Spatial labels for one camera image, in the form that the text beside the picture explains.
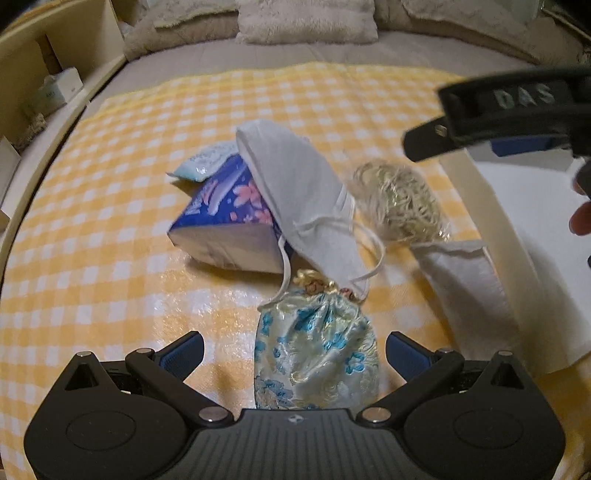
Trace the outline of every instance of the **screw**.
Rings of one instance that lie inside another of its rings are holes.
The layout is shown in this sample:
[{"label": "screw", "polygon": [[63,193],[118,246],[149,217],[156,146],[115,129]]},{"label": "screw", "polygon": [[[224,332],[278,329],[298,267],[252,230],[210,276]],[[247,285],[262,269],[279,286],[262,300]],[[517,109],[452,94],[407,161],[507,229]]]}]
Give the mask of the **screw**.
[{"label": "screw", "polygon": [[229,412],[223,407],[205,407],[199,411],[199,417],[202,420],[214,423],[221,421],[228,416]]},{"label": "screw", "polygon": [[392,414],[387,408],[370,407],[361,412],[361,416],[364,420],[370,421],[371,423],[382,423],[388,420]]},{"label": "screw", "polygon": [[446,137],[447,127],[444,127],[443,125],[435,125],[435,133],[440,137]]}]

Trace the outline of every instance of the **blue floral pouch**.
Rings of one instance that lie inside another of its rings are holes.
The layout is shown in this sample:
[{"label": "blue floral pouch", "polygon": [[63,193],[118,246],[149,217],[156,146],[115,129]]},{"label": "blue floral pouch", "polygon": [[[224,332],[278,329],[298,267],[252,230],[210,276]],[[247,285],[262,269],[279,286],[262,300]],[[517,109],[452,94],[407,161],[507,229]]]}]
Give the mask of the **blue floral pouch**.
[{"label": "blue floral pouch", "polygon": [[349,408],[355,414],[378,396],[374,331],[349,290],[314,271],[300,271],[298,278],[301,290],[260,308],[256,407]]}]

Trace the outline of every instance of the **fluffy pillow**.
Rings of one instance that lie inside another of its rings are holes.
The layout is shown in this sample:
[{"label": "fluffy pillow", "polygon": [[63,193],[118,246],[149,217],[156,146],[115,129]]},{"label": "fluffy pillow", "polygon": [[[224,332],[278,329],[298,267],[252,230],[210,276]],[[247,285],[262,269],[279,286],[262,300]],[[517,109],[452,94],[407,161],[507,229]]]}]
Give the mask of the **fluffy pillow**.
[{"label": "fluffy pillow", "polygon": [[374,0],[238,0],[238,41],[371,43]]},{"label": "fluffy pillow", "polygon": [[131,61],[167,48],[235,37],[235,9],[228,0],[161,0],[125,37],[125,57]]},{"label": "fluffy pillow", "polygon": [[375,0],[382,30],[452,37],[538,63],[525,25],[493,0]]}]

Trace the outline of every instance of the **finger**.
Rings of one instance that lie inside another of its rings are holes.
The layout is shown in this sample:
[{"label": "finger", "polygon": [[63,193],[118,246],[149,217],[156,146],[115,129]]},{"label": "finger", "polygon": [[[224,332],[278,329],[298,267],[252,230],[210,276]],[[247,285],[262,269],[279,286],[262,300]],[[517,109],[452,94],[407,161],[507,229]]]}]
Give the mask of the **finger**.
[{"label": "finger", "polygon": [[588,235],[591,233],[591,202],[584,203],[570,218],[570,231],[575,235]]}]

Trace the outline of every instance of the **face mask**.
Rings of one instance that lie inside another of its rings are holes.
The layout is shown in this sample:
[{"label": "face mask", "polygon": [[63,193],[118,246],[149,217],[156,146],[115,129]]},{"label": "face mask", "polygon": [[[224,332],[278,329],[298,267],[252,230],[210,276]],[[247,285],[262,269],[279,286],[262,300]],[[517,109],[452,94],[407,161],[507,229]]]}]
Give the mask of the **face mask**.
[{"label": "face mask", "polygon": [[[282,232],[284,277],[273,300],[287,290],[291,277],[283,250],[286,240],[315,269],[364,299],[368,278],[384,259],[384,245],[373,232],[352,221],[353,199],[324,157],[307,140],[270,120],[242,124],[236,140]],[[380,252],[378,265],[369,272],[359,256],[354,226]]]}]

